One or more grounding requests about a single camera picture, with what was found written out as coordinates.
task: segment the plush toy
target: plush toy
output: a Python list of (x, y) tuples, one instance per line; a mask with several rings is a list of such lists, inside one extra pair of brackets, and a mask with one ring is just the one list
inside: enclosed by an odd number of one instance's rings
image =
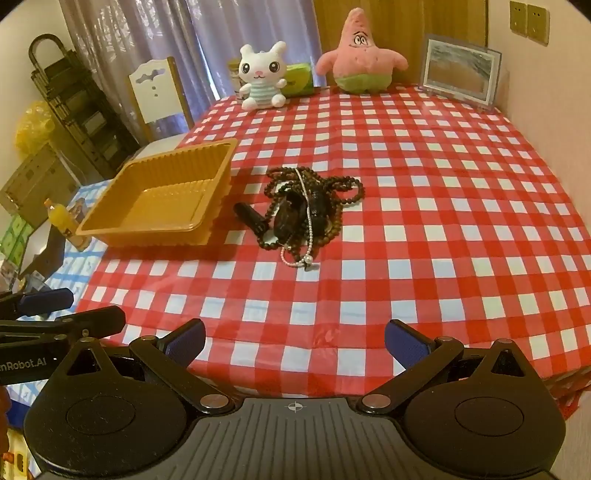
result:
[(249, 95), (242, 102), (242, 109), (248, 112), (259, 108), (280, 108), (285, 105), (281, 89), (287, 85), (283, 78), (287, 65), (281, 57), (285, 51), (284, 41), (278, 41), (270, 51), (255, 53), (250, 45), (240, 49), (242, 60), (238, 75), (246, 82), (240, 93)]
[(316, 73), (326, 75), (332, 69), (345, 92), (379, 92), (392, 83), (394, 68), (406, 70), (407, 59), (394, 50), (376, 47), (365, 12), (354, 8), (345, 20), (338, 48), (320, 57)]

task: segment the wall socket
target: wall socket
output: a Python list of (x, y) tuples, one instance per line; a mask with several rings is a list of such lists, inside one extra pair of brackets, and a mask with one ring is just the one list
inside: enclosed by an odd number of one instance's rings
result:
[(511, 9), (511, 30), (519, 35), (527, 36), (527, 4), (509, 2)]
[(543, 7), (527, 6), (527, 36), (547, 45), (550, 39), (550, 12)]

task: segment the wooden door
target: wooden door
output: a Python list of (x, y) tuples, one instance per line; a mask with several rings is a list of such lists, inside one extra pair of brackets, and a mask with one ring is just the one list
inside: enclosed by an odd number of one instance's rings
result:
[[(314, 0), (323, 52), (339, 45), (347, 14), (356, 7), (365, 10), (376, 45), (396, 50), (408, 60), (408, 70), (395, 71), (393, 82), (418, 82), (427, 34), (486, 46), (487, 0)], [(334, 84), (332, 77), (327, 80)]]

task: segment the striped shirt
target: striped shirt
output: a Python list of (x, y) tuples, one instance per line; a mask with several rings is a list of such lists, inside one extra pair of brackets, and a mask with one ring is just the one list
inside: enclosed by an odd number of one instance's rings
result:
[(275, 85), (257, 85), (251, 84), (250, 97), (256, 100), (256, 106), (258, 108), (270, 108), (272, 107), (271, 99), (281, 93), (281, 90)]

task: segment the white bunny plush toy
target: white bunny plush toy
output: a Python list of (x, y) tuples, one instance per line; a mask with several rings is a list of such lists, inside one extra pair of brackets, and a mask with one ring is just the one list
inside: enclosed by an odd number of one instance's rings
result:
[(242, 102), (243, 110), (250, 112), (285, 105), (281, 89), (287, 85), (283, 78), (287, 65), (281, 55), (286, 48), (284, 41), (278, 41), (270, 51), (255, 53), (250, 45), (240, 49), (242, 60), (238, 71), (240, 78), (246, 82), (240, 93), (249, 95)]

